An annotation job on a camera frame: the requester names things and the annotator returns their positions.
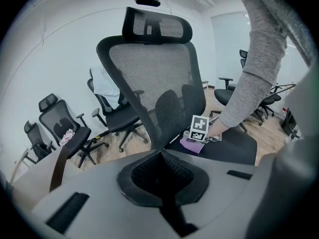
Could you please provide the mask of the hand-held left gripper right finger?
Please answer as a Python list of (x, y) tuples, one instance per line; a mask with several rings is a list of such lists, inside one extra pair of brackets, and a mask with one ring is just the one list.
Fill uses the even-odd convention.
[(199, 201), (181, 207), (186, 221), (197, 227), (182, 239), (246, 239), (249, 222), (261, 199), (261, 167), (168, 152), (203, 169), (209, 177)]

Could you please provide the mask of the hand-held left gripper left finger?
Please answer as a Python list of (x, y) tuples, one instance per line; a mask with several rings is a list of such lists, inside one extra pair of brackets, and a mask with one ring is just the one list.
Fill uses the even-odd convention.
[(117, 175), (148, 152), (98, 164), (46, 195), (32, 210), (46, 222), (75, 192), (89, 196), (65, 235), (70, 239), (179, 239), (157, 208), (136, 206), (119, 191)]

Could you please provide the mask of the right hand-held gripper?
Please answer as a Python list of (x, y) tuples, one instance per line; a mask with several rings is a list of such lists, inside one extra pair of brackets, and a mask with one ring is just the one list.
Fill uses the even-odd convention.
[(222, 134), (214, 137), (208, 137), (209, 128), (214, 124), (214, 122), (219, 118), (219, 116), (210, 119), (204, 116), (193, 115), (192, 122), (188, 130), (183, 133), (186, 140), (195, 141), (199, 143), (208, 143), (209, 141), (221, 141)]

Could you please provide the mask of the purple wiping cloth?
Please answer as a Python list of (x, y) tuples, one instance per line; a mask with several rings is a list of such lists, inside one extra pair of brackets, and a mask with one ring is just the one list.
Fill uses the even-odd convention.
[(186, 148), (187, 150), (190, 150), (191, 152), (194, 152), (196, 154), (199, 154), (203, 147), (205, 146), (204, 142), (199, 142), (187, 137), (183, 137), (180, 140), (180, 144)]

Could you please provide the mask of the person's right forearm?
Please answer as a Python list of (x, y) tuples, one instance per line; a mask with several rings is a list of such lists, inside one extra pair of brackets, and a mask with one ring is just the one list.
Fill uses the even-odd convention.
[(209, 137), (237, 126), (259, 106), (275, 84), (286, 48), (287, 36), (281, 30), (250, 32), (250, 46), (242, 75), (225, 109), (209, 128)]

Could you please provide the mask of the pink and white cloth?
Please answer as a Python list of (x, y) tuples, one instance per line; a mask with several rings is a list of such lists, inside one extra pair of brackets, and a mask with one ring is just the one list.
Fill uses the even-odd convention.
[(72, 129), (69, 129), (59, 141), (59, 145), (64, 146), (65, 144), (67, 144), (72, 139), (74, 134), (75, 132)]

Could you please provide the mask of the pale wooden desk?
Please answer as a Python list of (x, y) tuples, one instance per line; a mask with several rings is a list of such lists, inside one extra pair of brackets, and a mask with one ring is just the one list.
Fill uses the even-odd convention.
[(36, 164), (37, 158), (34, 155), (34, 152), (29, 148), (26, 148), (22, 154), (22, 156), (15, 161), (15, 167), (13, 171), (13, 175), (17, 175), (19, 173), (25, 172)]

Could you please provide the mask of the white garment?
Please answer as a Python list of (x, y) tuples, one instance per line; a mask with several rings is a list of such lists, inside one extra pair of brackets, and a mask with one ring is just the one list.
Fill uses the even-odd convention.
[(120, 90), (103, 65), (90, 68), (94, 94), (104, 97), (112, 109), (119, 106)]

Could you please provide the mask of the person's own body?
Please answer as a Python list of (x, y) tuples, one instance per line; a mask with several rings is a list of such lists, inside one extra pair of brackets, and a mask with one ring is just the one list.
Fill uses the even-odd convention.
[(241, 0), (248, 12), (251, 32), (245, 71), (278, 68), (289, 37), (305, 64), (316, 58), (315, 44), (298, 14), (283, 0)]

